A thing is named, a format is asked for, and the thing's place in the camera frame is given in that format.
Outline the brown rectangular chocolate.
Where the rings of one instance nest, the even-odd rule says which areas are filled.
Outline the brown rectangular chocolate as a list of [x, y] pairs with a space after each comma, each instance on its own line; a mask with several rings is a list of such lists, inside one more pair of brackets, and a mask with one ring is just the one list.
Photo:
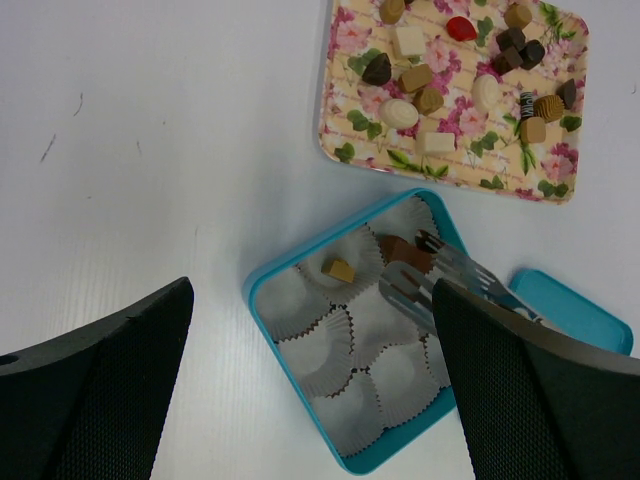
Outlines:
[[395, 235], [379, 235], [377, 240], [386, 263], [401, 261], [414, 267], [423, 274], [433, 268], [432, 255]]

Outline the caramel chocolate piece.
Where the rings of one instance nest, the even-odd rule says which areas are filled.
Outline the caramel chocolate piece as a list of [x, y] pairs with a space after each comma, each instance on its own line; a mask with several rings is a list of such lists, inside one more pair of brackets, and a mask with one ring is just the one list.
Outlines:
[[345, 283], [353, 283], [355, 279], [355, 269], [341, 258], [327, 259], [322, 265], [321, 272]]

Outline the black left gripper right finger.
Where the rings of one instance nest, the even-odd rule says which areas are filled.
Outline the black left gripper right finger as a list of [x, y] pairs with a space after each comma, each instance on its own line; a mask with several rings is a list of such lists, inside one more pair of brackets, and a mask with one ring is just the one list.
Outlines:
[[638, 359], [445, 279], [432, 301], [476, 478], [638, 478]]

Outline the round brown chocolate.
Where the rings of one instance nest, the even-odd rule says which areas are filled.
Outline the round brown chocolate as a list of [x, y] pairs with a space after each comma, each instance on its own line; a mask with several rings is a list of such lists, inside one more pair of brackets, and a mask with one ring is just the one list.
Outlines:
[[443, 246], [444, 242], [437, 236], [420, 229], [415, 236], [416, 246], [430, 254], [436, 254]]

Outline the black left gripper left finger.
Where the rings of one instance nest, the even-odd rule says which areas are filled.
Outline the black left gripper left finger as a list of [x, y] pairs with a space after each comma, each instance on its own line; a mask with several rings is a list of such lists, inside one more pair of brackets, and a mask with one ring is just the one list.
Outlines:
[[182, 277], [114, 314], [2, 355], [2, 478], [150, 478], [193, 305]]

